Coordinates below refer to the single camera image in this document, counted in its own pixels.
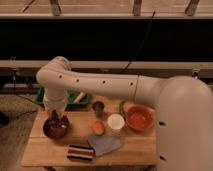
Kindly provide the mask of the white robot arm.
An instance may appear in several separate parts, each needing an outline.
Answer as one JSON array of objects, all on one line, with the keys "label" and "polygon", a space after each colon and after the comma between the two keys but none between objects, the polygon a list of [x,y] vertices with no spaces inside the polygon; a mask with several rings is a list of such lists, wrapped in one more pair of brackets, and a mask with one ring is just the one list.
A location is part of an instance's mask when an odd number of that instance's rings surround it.
[{"label": "white robot arm", "polygon": [[155,109],[158,171],[213,171],[213,91],[192,76],[90,74],[58,56],[41,67],[44,103],[62,110],[70,90],[114,97]]}]

